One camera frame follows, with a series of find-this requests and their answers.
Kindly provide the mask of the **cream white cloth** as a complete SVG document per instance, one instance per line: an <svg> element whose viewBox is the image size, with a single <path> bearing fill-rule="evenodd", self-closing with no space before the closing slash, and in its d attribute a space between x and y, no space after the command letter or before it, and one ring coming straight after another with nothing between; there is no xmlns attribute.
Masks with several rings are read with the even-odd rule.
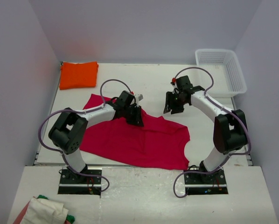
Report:
<svg viewBox="0 0 279 224"><path fill-rule="evenodd" d="M63 203L33 197L20 224L63 224L68 212Z"/></svg>

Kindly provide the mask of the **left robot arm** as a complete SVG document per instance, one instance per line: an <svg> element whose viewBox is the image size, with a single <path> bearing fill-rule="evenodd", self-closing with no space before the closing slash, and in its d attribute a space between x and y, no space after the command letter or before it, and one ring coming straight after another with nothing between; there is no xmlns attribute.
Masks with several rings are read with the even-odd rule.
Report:
<svg viewBox="0 0 279 224"><path fill-rule="evenodd" d="M80 146L84 134L90 127L105 121L124 118L133 126L143 127L141 106L143 99L141 94L132 94L122 91L119 97L106 101L99 106L74 111L70 108L61 110L60 116L49 131L49 139L61 152L69 170L70 177L76 183L83 183L87 179L87 165L84 162Z"/></svg>

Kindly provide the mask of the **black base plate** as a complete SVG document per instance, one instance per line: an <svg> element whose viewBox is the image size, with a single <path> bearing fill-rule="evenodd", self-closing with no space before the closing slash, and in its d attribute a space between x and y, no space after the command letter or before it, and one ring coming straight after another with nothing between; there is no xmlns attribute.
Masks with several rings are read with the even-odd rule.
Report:
<svg viewBox="0 0 279 224"><path fill-rule="evenodd" d="M187 195L227 195L228 188L222 169L211 175L185 174L185 191Z"/></svg>
<svg viewBox="0 0 279 224"><path fill-rule="evenodd" d="M101 177L80 176L67 168L59 170L59 195L97 195L101 196Z"/></svg>

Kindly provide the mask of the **folded orange t shirt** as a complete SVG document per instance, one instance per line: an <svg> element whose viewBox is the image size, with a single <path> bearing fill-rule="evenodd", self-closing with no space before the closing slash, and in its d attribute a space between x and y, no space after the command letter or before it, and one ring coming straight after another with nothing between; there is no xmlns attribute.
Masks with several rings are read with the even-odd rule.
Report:
<svg viewBox="0 0 279 224"><path fill-rule="evenodd" d="M60 90L92 88L97 84L98 63L69 63L61 66Z"/></svg>

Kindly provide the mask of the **magenta t shirt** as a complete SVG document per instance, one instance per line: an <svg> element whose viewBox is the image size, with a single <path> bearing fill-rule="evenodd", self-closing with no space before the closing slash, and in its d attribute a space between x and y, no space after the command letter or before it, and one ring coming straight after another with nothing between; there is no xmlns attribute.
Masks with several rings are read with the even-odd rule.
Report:
<svg viewBox="0 0 279 224"><path fill-rule="evenodd" d="M143 127L130 125L124 118L92 126L85 131L80 150L137 167L186 170L188 128L145 111L142 119Z"/></svg>

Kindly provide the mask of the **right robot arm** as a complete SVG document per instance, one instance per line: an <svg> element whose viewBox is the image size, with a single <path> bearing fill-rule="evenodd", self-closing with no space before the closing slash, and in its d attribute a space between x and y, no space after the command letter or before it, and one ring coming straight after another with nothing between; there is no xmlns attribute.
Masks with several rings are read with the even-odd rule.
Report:
<svg viewBox="0 0 279 224"><path fill-rule="evenodd" d="M209 183L215 178L227 160L236 155L236 151L250 143L247 134L245 113L231 110L212 98L201 86L193 86L188 76L173 78L172 91L166 93L163 113L177 114L184 111L186 104L203 112L213 123L214 148L206 159L201 161L199 169L194 171L199 180Z"/></svg>

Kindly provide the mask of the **white plastic basket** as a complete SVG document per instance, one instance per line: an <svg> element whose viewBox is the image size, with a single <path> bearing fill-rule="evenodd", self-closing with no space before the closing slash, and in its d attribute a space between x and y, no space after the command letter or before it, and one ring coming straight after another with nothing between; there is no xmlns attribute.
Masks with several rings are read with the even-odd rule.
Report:
<svg viewBox="0 0 279 224"><path fill-rule="evenodd" d="M207 70L214 79L208 91L214 98L231 98L244 94L247 86L237 55L227 49L198 49L195 51L196 65Z"/></svg>

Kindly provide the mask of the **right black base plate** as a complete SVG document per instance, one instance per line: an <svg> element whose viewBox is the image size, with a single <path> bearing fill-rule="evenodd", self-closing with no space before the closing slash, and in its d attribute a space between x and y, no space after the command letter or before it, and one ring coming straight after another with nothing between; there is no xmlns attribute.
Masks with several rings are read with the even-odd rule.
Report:
<svg viewBox="0 0 279 224"><path fill-rule="evenodd" d="M185 191L187 195L227 195L228 188L222 169L211 175L185 174Z"/></svg>

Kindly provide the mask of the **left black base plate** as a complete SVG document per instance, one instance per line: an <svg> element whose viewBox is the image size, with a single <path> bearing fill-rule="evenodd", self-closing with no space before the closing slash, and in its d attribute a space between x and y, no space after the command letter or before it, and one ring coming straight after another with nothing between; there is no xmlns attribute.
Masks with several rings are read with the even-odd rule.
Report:
<svg viewBox="0 0 279 224"><path fill-rule="evenodd" d="M101 196L101 177L80 176L67 168L59 170L59 195L97 195Z"/></svg>

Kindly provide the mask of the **pink cloth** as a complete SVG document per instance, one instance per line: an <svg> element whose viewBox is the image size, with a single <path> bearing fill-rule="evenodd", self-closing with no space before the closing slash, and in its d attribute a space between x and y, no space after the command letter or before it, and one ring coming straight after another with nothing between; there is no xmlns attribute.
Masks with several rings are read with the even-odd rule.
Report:
<svg viewBox="0 0 279 224"><path fill-rule="evenodd" d="M28 209L29 203L25 205L25 207L21 210L21 212L18 214L17 218L14 220L13 224L20 224L24 215L26 214L26 211Z"/></svg>

